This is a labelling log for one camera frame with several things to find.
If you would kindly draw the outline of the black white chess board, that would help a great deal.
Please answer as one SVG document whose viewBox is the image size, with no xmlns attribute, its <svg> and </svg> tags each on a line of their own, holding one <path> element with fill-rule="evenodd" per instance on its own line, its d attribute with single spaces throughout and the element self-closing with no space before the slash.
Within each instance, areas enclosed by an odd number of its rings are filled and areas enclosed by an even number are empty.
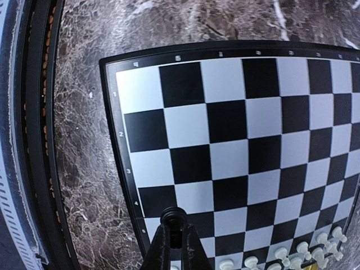
<svg viewBox="0 0 360 270">
<path fill-rule="evenodd" d="M 346 235 L 359 193 L 359 51 L 233 40 L 99 65 L 142 254 L 172 206 L 195 225 L 213 268 L 232 246 L 256 249 L 262 230 L 271 244 L 325 227 Z"/>
</svg>

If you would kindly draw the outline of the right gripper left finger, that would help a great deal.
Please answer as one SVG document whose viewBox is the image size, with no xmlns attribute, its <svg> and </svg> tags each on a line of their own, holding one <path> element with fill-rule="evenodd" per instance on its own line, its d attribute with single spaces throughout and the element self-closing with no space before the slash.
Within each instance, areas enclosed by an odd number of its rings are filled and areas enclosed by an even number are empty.
<svg viewBox="0 0 360 270">
<path fill-rule="evenodd" d="M 170 270 L 170 230 L 160 224 L 143 261 L 144 270 Z"/>
</svg>

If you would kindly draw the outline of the black chess pawn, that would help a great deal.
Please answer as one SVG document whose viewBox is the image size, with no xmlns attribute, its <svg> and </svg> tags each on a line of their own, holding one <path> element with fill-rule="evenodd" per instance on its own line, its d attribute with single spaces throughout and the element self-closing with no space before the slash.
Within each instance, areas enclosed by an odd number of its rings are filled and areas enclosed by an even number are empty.
<svg viewBox="0 0 360 270">
<path fill-rule="evenodd" d="M 169 228 L 170 247 L 172 249 L 182 248 L 182 231 L 187 223 L 186 212 L 179 207 L 165 208 L 161 214 L 160 223 Z"/>
</svg>

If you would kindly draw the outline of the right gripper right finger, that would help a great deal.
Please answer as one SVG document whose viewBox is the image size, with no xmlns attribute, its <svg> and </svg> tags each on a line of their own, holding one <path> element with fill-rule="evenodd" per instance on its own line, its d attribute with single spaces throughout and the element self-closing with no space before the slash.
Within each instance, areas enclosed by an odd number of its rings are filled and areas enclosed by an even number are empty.
<svg viewBox="0 0 360 270">
<path fill-rule="evenodd" d="M 211 269 L 208 257 L 193 224 L 185 224 L 182 231 L 182 269 Z"/>
</svg>

